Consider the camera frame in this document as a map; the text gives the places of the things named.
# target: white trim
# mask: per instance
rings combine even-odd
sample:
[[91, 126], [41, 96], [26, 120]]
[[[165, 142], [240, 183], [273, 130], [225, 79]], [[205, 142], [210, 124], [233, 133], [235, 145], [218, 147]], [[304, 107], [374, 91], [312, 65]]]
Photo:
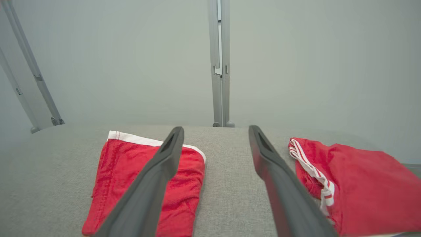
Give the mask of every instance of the white trim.
[[320, 193], [320, 209], [325, 215], [329, 215], [327, 207], [332, 206], [335, 203], [334, 194], [335, 194], [335, 183], [328, 180], [326, 176], [320, 172], [306, 157], [306, 154], [303, 151], [300, 143], [291, 139], [291, 147], [289, 147], [290, 155], [300, 162], [303, 169], [313, 178], [316, 178], [320, 183], [323, 184], [323, 189]]
[[[107, 140], [108, 139], [117, 139], [117, 140], [122, 140], [128, 143], [135, 143], [135, 144], [148, 145], [148, 146], [161, 146], [163, 143], [163, 141], [146, 138], [146, 137], [140, 137], [133, 134], [118, 132], [118, 131], [110, 131], [108, 133]], [[186, 144], [183, 144], [183, 147], [190, 148], [197, 151], [202, 156], [203, 163], [206, 163], [206, 156], [201, 150], [199, 150], [199, 148], [192, 145], [186, 145]]]

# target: gray fabric surface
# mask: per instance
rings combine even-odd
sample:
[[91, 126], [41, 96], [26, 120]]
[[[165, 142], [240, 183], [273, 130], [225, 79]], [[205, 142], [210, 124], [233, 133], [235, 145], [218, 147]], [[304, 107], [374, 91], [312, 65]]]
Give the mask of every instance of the gray fabric surface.
[[[108, 131], [163, 140], [172, 128], [61, 125], [31, 135], [0, 160], [0, 236], [80, 236]], [[262, 129], [293, 170], [291, 136], [376, 150], [341, 133]], [[254, 171], [248, 128], [184, 130], [184, 143], [197, 146], [207, 158], [194, 236], [275, 236], [266, 188]]]

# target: gray wall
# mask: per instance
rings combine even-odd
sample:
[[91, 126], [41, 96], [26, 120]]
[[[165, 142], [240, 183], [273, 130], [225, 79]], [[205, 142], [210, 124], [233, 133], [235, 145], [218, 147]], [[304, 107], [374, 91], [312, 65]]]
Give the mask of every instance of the gray wall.
[[421, 1], [231, 0], [236, 126], [357, 135], [421, 164]]
[[0, 66], [0, 155], [28, 139], [32, 124]]
[[67, 124], [213, 124], [206, 1], [13, 3]]

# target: fabric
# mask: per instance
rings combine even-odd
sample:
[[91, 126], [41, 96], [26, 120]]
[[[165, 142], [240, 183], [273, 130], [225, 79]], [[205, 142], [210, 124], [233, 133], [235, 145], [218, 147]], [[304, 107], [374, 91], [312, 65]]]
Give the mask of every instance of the fabric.
[[[162, 141], [110, 131], [102, 148], [92, 205], [82, 234], [93, 235]], [[202, 188], [205, 155], [183, 145], [176, 175], [168, 182], [156, 236], [192, 236]]]
[[421, 180], [381, 151], [293, 137], [296, 174], [343, 236], [421, 231]]

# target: metal pole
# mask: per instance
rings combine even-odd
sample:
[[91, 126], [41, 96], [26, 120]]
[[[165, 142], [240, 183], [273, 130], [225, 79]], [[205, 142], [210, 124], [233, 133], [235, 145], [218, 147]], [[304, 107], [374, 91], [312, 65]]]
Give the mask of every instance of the metal pole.
[[21, 90], [21, 88], [19, 87], [15, 76], [12, 73], [12, 70], [9, 67], [9, 64], [7, 63], [6, 57], [3, 54], [3, 51], [0, 48], [0, 65], [3, 68], [4, 73], [6, 74], [6, 77], [9, 79], [10, 84], [13, 87], [13, 90], [16, 93], [16, 96], [19, 99], [19, 102], [22, 105], [22, 108], [24, 109], [25, 113], [27, 114], [29, 120], [32, 123], [32, 128], [31, 128], [31, 133], [35, 133], [38, 132], [40, 130], [40, 126], [38, 125], [37, 120], [35, 119], [35, 115], [32, 112], [31, 108], [29, 107], [29, 104], [27, 102], [27, 100], [25, 99], [25, 96], [23, 94], [23, 91]]
[[35, 78], [35, 81], [37, 82], [37, 86], [39, 90], [41, 91], [41, 94], [43, 95], [43, 98], [48, 106], [48, 109], [51, 112], [51, 115], [53, 116], [51, 119], [56, 120], [58, 125], [64, 124], [64, 121], [61, 119], [59, 111], [57, 110], [57, 107], [54, 104], [53, 98], [51, 97], [51, 94], [47, 88], [47, 85], [41, 74], [40, 68], [38, 67], [37, 61], [35, 60], [34, 54], [32, 53], [31, 47], [29, 46], [28, 40], [22, 29], [21, 23], [15, 11], [15, 8], [13, 7], [12, 1], [2, 0], [1, 5], [4, 8], [6, 16], [9, 20], [9, 23], [18, 41], [19, 47], [21, 48], [25, 56], [26, 62], [28, 63], [28, 66]]
[[213, 127], [223, 127], [222, 123], [222, 98], [221, 75], [215, 72], [220, 68], [219, 61], [219, 29], [218, 29], [218, 1], [208, 0], [208, 22], [210, 43], [210, 71], [212, 75], [213, 92]]
[[222, 38], [222, 124], [234, 127], [229, 120], [229, 0], [221, 0], [221, 38]]

